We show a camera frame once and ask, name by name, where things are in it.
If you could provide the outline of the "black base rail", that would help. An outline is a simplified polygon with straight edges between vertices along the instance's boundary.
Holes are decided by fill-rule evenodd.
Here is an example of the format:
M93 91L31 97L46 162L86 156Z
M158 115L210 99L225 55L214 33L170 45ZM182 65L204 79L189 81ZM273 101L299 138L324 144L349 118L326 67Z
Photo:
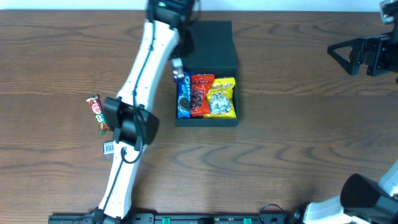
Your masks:
M260 215L154 215L152 213L133 213L128 218L104 216L105 224L286 224L289 216L283 213L263 213Z

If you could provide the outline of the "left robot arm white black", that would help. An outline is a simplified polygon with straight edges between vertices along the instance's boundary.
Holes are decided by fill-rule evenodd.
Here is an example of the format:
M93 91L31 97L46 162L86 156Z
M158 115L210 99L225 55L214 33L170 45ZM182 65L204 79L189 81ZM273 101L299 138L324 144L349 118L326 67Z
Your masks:
M91 223L122 223L132 205L132 188L141 157L159 128L152 114L155 92L167 61L181 44L194 1L148 1L139 51L130 74L115 98L104 101L113 132L113 164L105 195Z

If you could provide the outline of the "KitKat bar red green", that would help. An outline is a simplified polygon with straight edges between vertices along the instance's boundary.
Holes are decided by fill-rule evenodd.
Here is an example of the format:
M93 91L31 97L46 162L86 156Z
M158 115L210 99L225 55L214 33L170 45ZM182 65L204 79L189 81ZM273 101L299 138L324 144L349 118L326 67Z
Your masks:
M89 97L86 102L90 105L92 112L95 114L96 122L100 128L100 135L105 134L107 131L110 130L108 126L108 122L106 120L103 107L100 101L100 96L95 94Z

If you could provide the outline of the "dark green box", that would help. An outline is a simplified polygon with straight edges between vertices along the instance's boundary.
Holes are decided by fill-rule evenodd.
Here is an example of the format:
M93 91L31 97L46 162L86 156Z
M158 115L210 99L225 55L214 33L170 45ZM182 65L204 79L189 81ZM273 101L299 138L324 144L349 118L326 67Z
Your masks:
M239 68L233 42L231 21L198 21L188 31L192 44L182 58L183 67L195 74L214 74L216 78L233 77L233 105L236 119L176 119L176 127L236 127L239 124Z

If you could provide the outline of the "small blue barcode packet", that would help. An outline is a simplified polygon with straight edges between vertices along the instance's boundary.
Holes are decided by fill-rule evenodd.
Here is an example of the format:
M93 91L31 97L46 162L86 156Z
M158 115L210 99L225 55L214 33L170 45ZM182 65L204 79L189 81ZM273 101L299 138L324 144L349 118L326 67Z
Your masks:
M108 141L103 143L103 155L112 156L114 154L114 142Z

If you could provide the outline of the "blue Oreo pack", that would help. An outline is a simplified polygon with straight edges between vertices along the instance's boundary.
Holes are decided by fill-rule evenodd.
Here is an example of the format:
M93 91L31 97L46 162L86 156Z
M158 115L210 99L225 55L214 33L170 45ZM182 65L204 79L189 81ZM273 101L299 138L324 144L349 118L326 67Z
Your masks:
M192 72L185 72L177 83L177 119L189 119L191 112L191 77Z

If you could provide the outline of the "red Hacks candy bag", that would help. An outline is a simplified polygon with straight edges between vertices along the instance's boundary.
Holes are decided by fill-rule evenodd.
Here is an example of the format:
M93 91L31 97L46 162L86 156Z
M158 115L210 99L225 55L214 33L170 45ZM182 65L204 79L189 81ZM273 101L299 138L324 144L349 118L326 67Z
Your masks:
M191 77L191 117L210 114L206 94L215 80L214 74L197 74Z

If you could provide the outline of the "yellow candy bag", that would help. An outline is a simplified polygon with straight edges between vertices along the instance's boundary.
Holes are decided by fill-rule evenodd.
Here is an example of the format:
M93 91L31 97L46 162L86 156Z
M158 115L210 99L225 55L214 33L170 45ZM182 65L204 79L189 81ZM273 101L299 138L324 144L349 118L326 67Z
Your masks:
M210 113L205 114L205 119L236 119L233 105L234 77L216 78L206 94Z

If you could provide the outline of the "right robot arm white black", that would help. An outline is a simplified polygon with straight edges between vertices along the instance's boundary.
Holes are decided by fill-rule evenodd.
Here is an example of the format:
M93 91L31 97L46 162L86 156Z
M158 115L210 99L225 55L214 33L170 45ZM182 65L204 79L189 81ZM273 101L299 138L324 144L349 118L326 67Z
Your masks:
M362 64L377 76L397 71L397 34L357 38L328 46L327 53L350 75ZM305 203L291 214L288 223L397 223L397 163L373 181L351 175L339 196Z

